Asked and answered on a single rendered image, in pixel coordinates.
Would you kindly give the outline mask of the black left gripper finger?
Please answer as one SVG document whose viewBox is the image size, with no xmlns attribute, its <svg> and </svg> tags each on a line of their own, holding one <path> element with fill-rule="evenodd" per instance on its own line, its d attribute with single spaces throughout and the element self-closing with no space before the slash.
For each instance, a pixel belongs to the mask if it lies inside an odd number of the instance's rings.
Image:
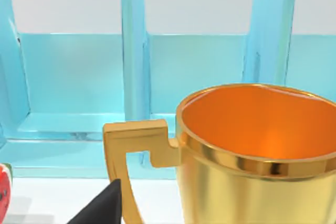
<svg viewBox="0 0 336 224">
<path fill-rule="evenodd" d="M 113 180 L 67 224 L 121 224 L 121 180 Z"/>
</svg>

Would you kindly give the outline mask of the gold trophy cup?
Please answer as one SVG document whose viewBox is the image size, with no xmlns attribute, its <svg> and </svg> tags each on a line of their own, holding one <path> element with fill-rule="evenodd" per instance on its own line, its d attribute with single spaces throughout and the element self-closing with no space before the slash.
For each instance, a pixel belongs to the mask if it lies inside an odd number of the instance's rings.
<svg viewBox="0 0 336 224">
<path fill-rule="evenodd" d="M 336 103 L 269 84 L 197 91 L 164 119 L 103 127 L 108 175 L 125 224 L 145 224 L 127 153 L 175 167 L 186 224 L 336 224 Z"/>
</svg>

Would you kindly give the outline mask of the red watermelon slice toy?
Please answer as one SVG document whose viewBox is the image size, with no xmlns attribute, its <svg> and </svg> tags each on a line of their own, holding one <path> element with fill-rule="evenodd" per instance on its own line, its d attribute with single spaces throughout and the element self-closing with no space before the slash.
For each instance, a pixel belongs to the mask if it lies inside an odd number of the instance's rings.
<svg viewBox="0 0 336 224">
<path fill-rule="evenodd" d="M 3 223 L 11 201 L 13 170 L 9 163 L 0 163 L 0 224 Z"/>
</svg>

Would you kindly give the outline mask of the light blue rack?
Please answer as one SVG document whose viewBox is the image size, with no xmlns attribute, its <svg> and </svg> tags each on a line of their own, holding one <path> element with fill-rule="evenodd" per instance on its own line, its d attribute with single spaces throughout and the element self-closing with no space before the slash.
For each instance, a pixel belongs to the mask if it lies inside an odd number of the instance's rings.
<svg viewBox="0 0 336 224">
<path fill-rule="evenodd" d="M 105 178 L 102 126 L 146 110 L 174 132 L 190 93 L 271 80 L 336 100 L 336 0 L 0 0 L 0 160 L 16 177 Z"/>
</svg>

